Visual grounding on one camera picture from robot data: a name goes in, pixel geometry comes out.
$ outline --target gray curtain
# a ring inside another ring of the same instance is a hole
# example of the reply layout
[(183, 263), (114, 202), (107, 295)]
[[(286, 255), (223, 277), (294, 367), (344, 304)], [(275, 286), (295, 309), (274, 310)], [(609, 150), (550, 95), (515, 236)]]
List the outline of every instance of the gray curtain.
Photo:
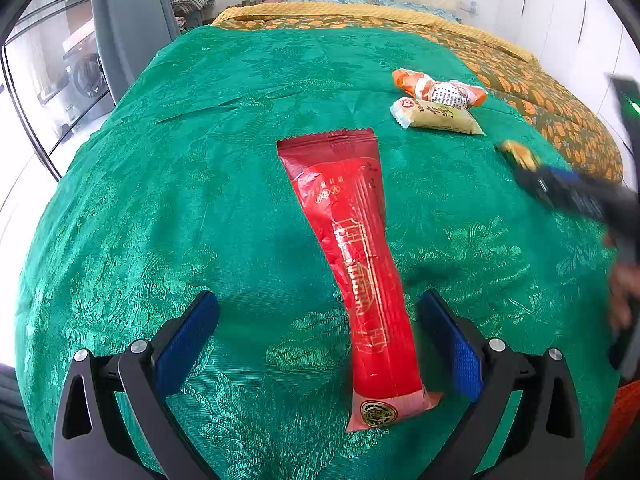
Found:
[(115, 103), (180, 35), (169, 0), (91, 0), (95, 38)]

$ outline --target blue gripper pad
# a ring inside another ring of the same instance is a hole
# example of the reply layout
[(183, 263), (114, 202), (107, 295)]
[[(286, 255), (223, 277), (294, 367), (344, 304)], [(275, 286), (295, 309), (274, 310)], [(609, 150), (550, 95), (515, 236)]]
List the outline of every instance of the blue gripper pad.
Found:
[(218, 300), (208, 290), (203, 290), (182, 317), (167, 321), (152, 339), (159, 400), (180, 391), (200, 351), (216, 329), (218, 315)]
[[(481, 348), (468, 341), (458, 326), (456, 317), (434, 290), (425, 292), (418, 301), (418, 316), (422, 328), (431, 337), (440, 358), (447, 366), (456, 391), (469, 397), (472, 402), (478, 400), (482, 392)], [(460, 321), (471, 325), (468, 320)], [(479, 335), (478, 329), (471, 329)]]

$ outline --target green bedspread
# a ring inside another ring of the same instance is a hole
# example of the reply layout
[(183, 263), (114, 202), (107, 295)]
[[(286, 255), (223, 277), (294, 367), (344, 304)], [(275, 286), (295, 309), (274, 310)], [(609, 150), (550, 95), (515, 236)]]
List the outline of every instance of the green bedspread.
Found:
[(414, 480), (423, 471), (466, 400), (416, 330), (423, 380), (445, 392), (441, 405), (344, 433), (347, 317), (275, 149), (283, 137), (371, 127), (412, 319), (419, 295), (435, 287), (517, 351), (561, 348), (590, 456), (618, 382), (606, 358), (611, 254), (602, 231), (516, 187), (494, 143), (519, 140), (545, 162), (564, 162), (499, 99), (472, 111), (485, 137), (403, 130), (389, 113), (402, 95), (391, 78), (400, 67), (479, 84), (448, 50), (390, 30), (201, 27), (158, 54), (78, 151), (22, 273), (17, 373), (47, 454), (73, 353), (119, 352), (151, 337), (207, 288), (220, 300), (220, 324), (168, 404), (223, 479)]

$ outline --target plastic wrapper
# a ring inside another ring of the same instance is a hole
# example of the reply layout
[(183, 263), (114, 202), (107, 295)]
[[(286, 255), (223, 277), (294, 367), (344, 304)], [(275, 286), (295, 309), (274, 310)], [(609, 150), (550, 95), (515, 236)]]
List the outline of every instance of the plastic wrapper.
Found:
[(402, 97), (391, 107), (391, 114), (404, 129), (432, 128), (469, 135), (484, 135), (480, 124), (464, 108)]
[(400, 68), (393, 72), (396, 86), (411, 97), (421, 101), (431, 101), (455, 108), (480, 106), (487, 98), (487, 91), (481, 86), (468, 85), (461, 81), (436, 81), (424, 72), (414, 72)]
[(294, 137), (277, 147), (349, 316), (353, 405), (347, 432), (433, 408), (440, 396), (422, 386), (400, 277), (386, 244), (373, 131)]

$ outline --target floor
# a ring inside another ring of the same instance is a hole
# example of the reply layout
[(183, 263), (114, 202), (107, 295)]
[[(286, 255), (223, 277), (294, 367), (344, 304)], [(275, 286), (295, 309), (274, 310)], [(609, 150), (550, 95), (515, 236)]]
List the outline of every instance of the floor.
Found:
[[(72, 136), (58, 146), (52, 158), (60, 173), (66, 173), (78, 148), (100, 129), (107, 117), (104, 115), (75, 128)], [(24, 155), (21, 144), (13, 147)], [(15, 367), (14, 313), (18, 280), (40, 217), (56, 191), (56, 181), (33, 150), (17, 180), (15, 174), (19, 168), (13, 169), (12, 187), (5, 190), (8, 191), (6, 198), (0, 196), (0, 363)], [(9, 177), (0, 169), (0, 178), (6, 181)]]

